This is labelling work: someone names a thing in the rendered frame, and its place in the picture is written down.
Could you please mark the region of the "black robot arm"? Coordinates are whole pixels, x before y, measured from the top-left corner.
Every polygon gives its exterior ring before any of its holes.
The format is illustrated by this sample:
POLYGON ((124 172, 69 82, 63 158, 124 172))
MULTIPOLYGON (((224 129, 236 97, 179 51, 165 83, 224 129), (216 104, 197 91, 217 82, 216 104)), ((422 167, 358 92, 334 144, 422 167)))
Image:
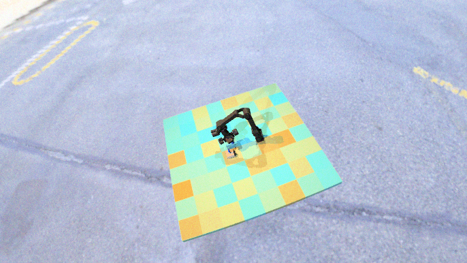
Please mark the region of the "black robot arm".
MULTIPOLYGON (((251 116, 250 108, 240 108, 238 110, 234 110, 231 114, 226 116, 224 119, 218 120, 216 122, 216 129, 210 130, 210 132, 212 134, 212 137, 218 136, 218 135, 220 135, 220 133, 225 135, 227 133, 227 125, 226 124, 228 124, 230 121, 232 121, 236 117, 240 117, 242 119, 248 120, 250 126, 252 127, 251 131, 252 131, 252 134, 254 135, 256 141, 257 142, 264 141, 262 130, 259 129, 255 125, 255 122, 254 122, 254 120, 253 120, 253 118, 251 116), (242 112, 242 111, 243 111, 244 115, 239 114, 239 112, 242 112)), ((225 140, 227 141, 228 144, 232 143, 233 140, 234 140, 234 137, 231 136, 230 134, 228 134, 228 136, 225 136, 224 138, 225 138, 225 140)))

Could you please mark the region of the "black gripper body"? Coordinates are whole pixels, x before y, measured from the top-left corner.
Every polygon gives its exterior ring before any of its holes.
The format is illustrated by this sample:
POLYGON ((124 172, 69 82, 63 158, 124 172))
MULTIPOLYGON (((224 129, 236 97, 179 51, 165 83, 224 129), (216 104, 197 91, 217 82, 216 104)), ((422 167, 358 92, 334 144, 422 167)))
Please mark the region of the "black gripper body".
MULTIPOLYGON (((230 134, 231 136, 234 136, 234 135, 237 136, 239 133, 238 133, 237 129, 233 129, 232 132, 230 132, 230 133, 229 133, 228 130, 227 130, 227 133, 226 133, 225 135, 223 135, 223 136, 224 136, 224 137, 225 137, 225 136, 228 136, 228 134, 230 134)), ((222 139, 222 137, 219 138, 218 141, 219 141, 220 145, 224 144, 223 141, 226 142, 225 138, 222 139)))

